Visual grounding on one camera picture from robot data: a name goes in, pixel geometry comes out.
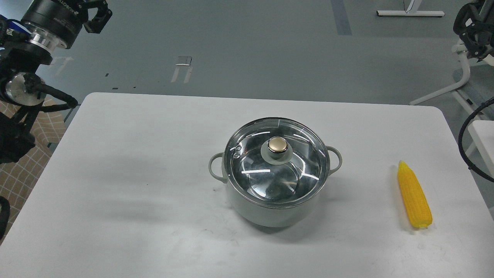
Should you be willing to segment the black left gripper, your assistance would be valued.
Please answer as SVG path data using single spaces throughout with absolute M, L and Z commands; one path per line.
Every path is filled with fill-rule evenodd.
M 100 34 L 109 21 L 109 7 L 106 0 L 81 0 L 76 4 L 79 9 L 79 17 L 88 33 Z M 88 11 L 97 9 L 92 19 Z

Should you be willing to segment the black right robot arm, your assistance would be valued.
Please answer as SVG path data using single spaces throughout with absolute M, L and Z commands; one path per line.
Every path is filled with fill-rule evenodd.
M 493 174 L 482 171 L 468 157 L 464 149 L 464 134 L 471 123 L 481 116 L 493 120 L 493 1 L 473 0 L 463 5 L 452 29 L 465 46 L 467 59 L 485 62 L 485 65 L 467 66 L 470 78 L 463 93 L 472 111 L 459 130 L 459 153 L 470 170 L 492 182 Z

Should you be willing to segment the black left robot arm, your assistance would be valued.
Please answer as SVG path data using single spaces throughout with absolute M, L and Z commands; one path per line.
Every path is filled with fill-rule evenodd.
M 39 112 L 58 112 L 77 100 L 48 86 L 36 71 L 50 65 L 59 47 L 70 49 L 82 28 L 99 34 L 113 12 L 105 0 L 34 0 L 19 20 L 1 17 L 1 101 L 19 106 L 1 114 L 1 163 L 16 163 L 35 147 L 31 134 Z

